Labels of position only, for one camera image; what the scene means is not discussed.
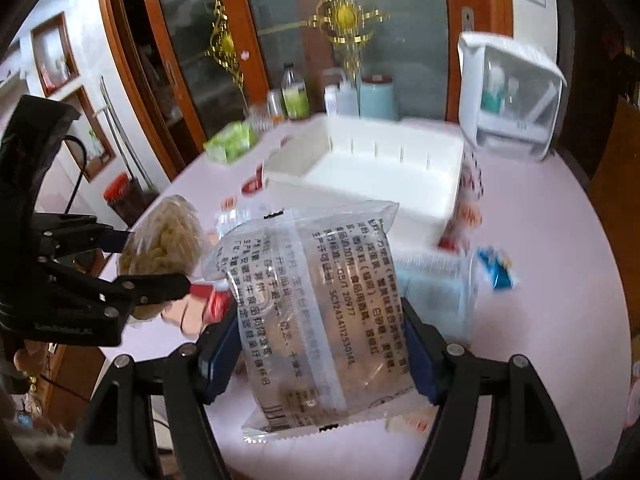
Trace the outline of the beige noodle cake packet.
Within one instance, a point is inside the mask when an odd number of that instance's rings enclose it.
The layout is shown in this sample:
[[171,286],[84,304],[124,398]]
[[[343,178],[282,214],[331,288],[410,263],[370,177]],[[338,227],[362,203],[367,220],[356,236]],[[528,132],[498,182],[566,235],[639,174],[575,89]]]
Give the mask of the beige noodle cake packet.
[[180,195],[161,200],[128,237],[119,275],[194,275],[209,246],[196,209]]

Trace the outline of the red clear candy packet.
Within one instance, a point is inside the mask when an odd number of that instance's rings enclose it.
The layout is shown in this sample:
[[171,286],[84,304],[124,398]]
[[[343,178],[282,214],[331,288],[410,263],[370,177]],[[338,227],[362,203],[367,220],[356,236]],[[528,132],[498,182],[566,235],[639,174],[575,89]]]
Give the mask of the red clear candy packet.
[[233,299],[226,280],[192,284],[190,293],[194,297],[195,305],[200,309],[204,325],[220,323]]

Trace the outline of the light blue snack bag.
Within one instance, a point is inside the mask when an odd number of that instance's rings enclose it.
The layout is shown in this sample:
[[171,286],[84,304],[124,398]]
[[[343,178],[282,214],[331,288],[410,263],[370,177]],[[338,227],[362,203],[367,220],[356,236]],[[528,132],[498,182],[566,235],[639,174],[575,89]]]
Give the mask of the light blue snack bag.
[[401,296],[423,323],[434,325],[446,341],[471,343],[478,291],[477,260],[433,248],[395,261]]

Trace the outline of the small blue candy packet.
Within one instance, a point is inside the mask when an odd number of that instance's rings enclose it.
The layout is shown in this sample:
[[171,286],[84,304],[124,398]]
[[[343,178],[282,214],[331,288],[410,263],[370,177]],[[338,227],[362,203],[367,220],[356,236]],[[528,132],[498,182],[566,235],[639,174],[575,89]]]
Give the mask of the small blue candy packet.
[[512,261],[503,250],[495,247],[481,247],[476,253],[493,290],[514,289],[516,278],[512,270]]

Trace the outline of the clear cake snack packet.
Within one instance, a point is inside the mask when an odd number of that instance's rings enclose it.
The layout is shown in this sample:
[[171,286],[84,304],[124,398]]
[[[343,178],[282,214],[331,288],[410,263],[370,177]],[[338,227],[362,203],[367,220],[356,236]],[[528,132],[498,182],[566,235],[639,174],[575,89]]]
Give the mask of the clear cake snack packet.
[[288,210],[236,226],[204,256],[229,283],[256,411],[248,443],[405,415],[410,374],[387,234],[398,207],[371,200]]

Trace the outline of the silver grey snack packet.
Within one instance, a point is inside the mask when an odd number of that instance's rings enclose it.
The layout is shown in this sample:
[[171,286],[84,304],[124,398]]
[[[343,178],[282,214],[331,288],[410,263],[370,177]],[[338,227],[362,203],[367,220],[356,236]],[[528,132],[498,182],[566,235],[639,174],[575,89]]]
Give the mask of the silver grey snack packet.
[[215,232],[218,240],[221,240],[227,233],[241,224],[262,218],[268,210],[264,206],[235,207],[229,211],[222,212],[216,220]]

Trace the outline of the red lid floor container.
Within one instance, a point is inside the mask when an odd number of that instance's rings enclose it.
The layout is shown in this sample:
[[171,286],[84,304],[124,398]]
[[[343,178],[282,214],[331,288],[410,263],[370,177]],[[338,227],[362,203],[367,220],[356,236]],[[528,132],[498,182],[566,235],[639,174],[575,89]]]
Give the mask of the red lid floor container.
[[127,226],[133,226],[149,205],[138,180],[124,172],[106,188],[103,198]]

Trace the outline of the green wet wipes pack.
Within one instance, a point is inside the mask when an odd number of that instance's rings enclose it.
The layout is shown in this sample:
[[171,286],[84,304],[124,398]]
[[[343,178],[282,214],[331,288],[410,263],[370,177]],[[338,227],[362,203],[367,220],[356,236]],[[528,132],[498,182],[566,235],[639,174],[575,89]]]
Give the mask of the green wet wipes pack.
[[258,135],[247,122],[229,122],[203,144],[204,152],[212,162],[232,164],[258,142]]

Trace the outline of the clear drinking glass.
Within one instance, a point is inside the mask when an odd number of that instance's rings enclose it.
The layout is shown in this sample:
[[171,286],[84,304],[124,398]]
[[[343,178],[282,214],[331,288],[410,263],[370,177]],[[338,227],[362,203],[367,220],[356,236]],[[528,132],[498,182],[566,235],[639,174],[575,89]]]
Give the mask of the clear drinking glass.
[[250,104],[245,110],[245,122],[258,136],[273,128],[273,121],[265,104]]

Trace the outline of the small silver tin can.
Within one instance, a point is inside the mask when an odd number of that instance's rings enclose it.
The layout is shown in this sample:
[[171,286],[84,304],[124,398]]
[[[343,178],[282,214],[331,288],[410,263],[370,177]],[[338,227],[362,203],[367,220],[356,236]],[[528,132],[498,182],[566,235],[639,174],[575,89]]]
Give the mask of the small silver tin can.
[[280,89],[271,89],[267,92],[267,110],[271,120],[275,124],[277,122],[284,122],[285,119],[288,118]]

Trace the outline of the white plastic storage bin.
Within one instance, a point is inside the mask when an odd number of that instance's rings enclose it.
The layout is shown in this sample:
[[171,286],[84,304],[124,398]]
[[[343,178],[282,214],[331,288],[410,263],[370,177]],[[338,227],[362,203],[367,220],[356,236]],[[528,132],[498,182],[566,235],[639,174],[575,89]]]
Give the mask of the white plastic storage bin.
[[262,165],[277,210],[387,200],[397,250],[435,247],[456,211],[464,140],[443,122],[419,127],[318,114]]

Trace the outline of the glass bottle green label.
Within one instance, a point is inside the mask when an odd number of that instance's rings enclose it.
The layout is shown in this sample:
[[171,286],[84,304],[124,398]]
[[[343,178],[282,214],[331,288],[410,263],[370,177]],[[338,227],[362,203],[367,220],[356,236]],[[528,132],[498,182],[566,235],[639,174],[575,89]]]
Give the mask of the glass bottle green label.
[[286,114],[291,120],[304,120],[310,116],[310,104],[305,79],[296,72],[295,65],[283,66],[281,93]]

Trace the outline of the white squeeze wash bottle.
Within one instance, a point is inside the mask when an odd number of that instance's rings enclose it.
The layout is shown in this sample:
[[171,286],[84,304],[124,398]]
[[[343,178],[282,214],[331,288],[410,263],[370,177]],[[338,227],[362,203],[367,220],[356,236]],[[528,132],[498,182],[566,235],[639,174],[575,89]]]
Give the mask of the white squeeze wash bottle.
[[341,68],[329,68],[322,73],[326,77],[337,77],[337,84],[327,84],[324,87],[324,107],[326,114],[358,117],[359,100],[356,87]]

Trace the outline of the white dispenser box appliance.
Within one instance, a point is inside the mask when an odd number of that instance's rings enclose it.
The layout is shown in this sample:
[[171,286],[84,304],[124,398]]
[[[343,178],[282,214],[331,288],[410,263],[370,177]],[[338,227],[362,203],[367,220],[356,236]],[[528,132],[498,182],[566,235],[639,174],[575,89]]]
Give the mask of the white dispenser box appliance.
[[549,151],[566,79],[544,52],[507,36],[462,32],[459,125],[480,151],[539,162]]

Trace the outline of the teal canister brown lid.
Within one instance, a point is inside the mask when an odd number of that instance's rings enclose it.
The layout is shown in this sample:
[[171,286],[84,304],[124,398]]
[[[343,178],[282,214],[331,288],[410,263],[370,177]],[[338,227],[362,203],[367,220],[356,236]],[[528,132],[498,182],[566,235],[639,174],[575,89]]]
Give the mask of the teal canister brown lid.
[[384,74],[363,76],[359,85],[359,110],[364,118],[396,120],[393,77]]

